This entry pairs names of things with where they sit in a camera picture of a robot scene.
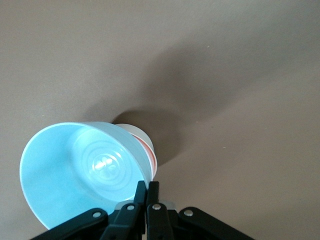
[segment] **cup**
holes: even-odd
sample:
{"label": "cup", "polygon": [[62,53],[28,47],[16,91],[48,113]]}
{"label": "cup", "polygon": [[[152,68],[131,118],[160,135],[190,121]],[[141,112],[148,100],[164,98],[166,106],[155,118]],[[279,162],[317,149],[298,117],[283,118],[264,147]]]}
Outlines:
{"label": "cup", "polygon": [[150,138],[137,127],[63,122],[27,143],[20,182],[31,210],[51,229],[92,208],[111,214],[134,198],[138,181],[148,187],[156,161]]}

